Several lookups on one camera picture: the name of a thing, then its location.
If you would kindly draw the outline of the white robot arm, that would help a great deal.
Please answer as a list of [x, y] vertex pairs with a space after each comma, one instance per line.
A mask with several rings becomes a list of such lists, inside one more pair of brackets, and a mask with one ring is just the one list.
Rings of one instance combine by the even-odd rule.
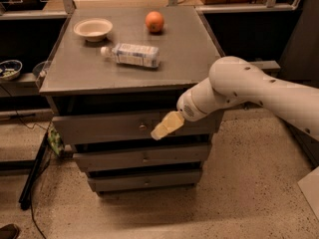
[[264, 107], [281, 119], [319, 139], [319, 90], [266, 75], [257, 66], [237, 57], [223, 57], [211, 66], [208, 77], [178, 99], [151, 136], [162, 139], [188, 121], [245, 102]]

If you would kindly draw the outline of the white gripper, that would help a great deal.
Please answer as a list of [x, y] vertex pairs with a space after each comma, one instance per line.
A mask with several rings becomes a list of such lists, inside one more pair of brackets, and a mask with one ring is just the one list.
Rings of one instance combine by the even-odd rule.
[[178, 112], [169, 112], [153, 129], [151, 136], [160, 140], [184, 125], [188, 121], [201, 120], [214, 111], [214, 95], [209, 87], [194, 86], [184, 92], [178, 99]]

